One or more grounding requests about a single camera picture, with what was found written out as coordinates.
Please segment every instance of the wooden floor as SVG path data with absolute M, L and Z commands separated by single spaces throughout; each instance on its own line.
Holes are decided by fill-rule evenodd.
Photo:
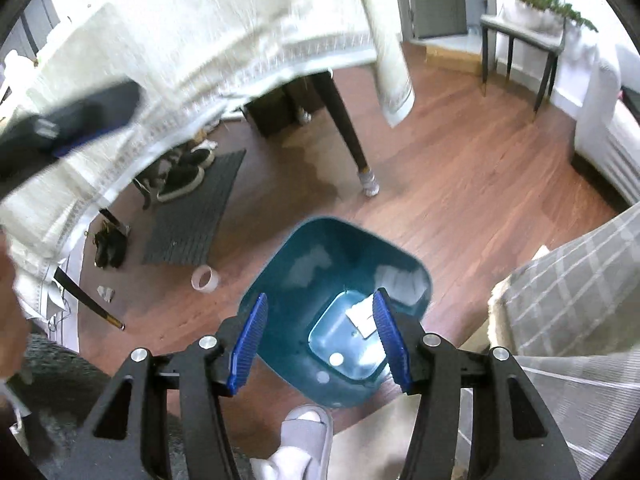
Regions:
M 266 141 L 246 123 L 219 128 L 221 151 L 248 152 L 211 248 L 222 277 L 213 294 L 191 288 L 192 268 L 142 266 L 152 226 L 142 197 L 127 189 L 113 211 L 130 222 L 127 261 L 120 270 L 92 266 L 87 244 L 81 285 L 95 295 L 114 288 L 108 309 L 124 323 L 118 332 L 85 308 L 81 353 L 113 373 L 138 347 L 181 350 L 235 314 L 239 299 L 297 222 L 333 214 L 355 222 L 420 258 L 434 282 L 424 325 L 455 344 L 486 317 L 492 287 L 549 248 L 603 224 L 614 211 L 569 164 L 574 121 L 544 105 L 530 122 L 533 95 L 490 80 L 424 66 L 424 50 L 406 48 L 415 87 L 411 114 L 396 128 L 385 122 L 367 70 L 338 70 L 335 80 L 382 189 L 368 200 L 353 161 L 325 111 L 312 123 Z M 384 384 L 359 408 L 334 411 L 340 431 L 382 406 L 398 389 Z M 266 457 L 279 441 L 280 422 L 305 398 L 254 364 L 247 386 L 223 410 L 233 444 Z M 170 409 L 178 409 L 170 396 Z

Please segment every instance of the gray plaid fabric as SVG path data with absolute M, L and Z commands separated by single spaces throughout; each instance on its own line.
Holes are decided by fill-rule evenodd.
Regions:
M 583 479 L 640 408 L 640 204 L 529 262 L 502 297 L 518 362 Z M 456 459 L 468 463 L 472 393 L 462 391 Z

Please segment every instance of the black shoe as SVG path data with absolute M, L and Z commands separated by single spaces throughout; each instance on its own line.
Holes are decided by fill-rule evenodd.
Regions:
M 127 254 L 127 237 L 115 225 L 110 225 L 107 234 L 107 254 L 109 265 L 114 269 L 122 265 Z
M 203 170 L 206 170 L 213 160 L 216 158 L 215 153 L 210 148 L 198 148 L 192 152 L 183 153 L 178 159 L 179 166 L 200 166 Z
M 196 189 L 204 180 L 199 166 L 174 166 L 167 173 L 164 185 L 158 191 L 158 202 L 169 202 Z
M 103 269 L 109 263 L 109 256 L 107 254 L 108 247 L 108 229 L 107 222 L 102 222 L 100 230 L 94 235 L 95 245 L 95 266 L 99 269 Z

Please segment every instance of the tape roll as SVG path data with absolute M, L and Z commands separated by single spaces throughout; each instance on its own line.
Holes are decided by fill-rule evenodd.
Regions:
M 201 285 L 202 279 L 206 278 L 207 275 L 209 275 L 207 283 Z M 213 292 L 219 282 L 220 276 L 208 265 L 199 266 L 191 275 L 191 286 L 198 292 Z

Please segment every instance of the hand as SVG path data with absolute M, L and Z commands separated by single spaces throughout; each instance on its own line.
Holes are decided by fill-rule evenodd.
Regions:
M 11 377 L 20 369 L 29 334 L 29 324 L 15 297 L 14 279 L 14 264 L 6 255 L 0 233 L 0 378 Z

